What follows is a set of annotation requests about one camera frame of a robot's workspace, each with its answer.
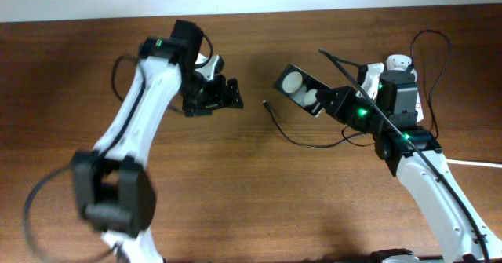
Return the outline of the black smartphone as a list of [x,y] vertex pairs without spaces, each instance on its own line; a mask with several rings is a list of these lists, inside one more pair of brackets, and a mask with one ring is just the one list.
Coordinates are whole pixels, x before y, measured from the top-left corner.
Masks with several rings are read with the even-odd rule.
[[329,89],[326,84],[294,64],[286,65],[275,81],[274,88],[314,117],[319,117],[323,111],[316,93]]

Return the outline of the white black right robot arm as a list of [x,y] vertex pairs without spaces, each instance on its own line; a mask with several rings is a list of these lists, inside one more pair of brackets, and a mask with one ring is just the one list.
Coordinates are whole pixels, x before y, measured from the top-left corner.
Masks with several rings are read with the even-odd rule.
[[445,262],[499,262],[501,241],[479,217],[432,133],[417,124],[418,85],[409,71],[385,71],[373,100],[360,85],[320,90],[338,122],[370,133],[375,152],[413,197]]

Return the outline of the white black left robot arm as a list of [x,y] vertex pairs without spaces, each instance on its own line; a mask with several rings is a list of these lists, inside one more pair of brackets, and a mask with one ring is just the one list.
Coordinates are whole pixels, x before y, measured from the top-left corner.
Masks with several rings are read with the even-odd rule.
[[147,38],[132,58],[133,83],[113,123],[91,151],[76,152],[71,160],[79,217],[124,262],[164,260],[151,232],[156,194],[147,162],[171,100],[182,96],[187,117],[244,107],[237,80],[221,73],[223,59],[200,53],[208,39],[186,20],[175,22],[169,38]]

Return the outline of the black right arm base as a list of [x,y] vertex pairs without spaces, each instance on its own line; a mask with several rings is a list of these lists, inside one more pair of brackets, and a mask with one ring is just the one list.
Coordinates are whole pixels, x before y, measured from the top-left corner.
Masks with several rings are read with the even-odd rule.
[[418,256],[405,248],[378,250],[371,253],[369,261],[373,263],[453,263],[464,259],[456,254]]

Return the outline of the white power strip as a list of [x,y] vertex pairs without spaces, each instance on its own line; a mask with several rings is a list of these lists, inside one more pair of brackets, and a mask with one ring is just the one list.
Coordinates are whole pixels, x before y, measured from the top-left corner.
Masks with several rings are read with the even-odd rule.
[[[415,69],[413,69],[412,73],[415,76],[415,82],[417,82],[417,79],[418,79],[417,71]],[[424,119],[423,107],[422,107],[421,100],[420,100],[420,93],[417,93],[415,109],[417,111],[417,123],[419,123]]]

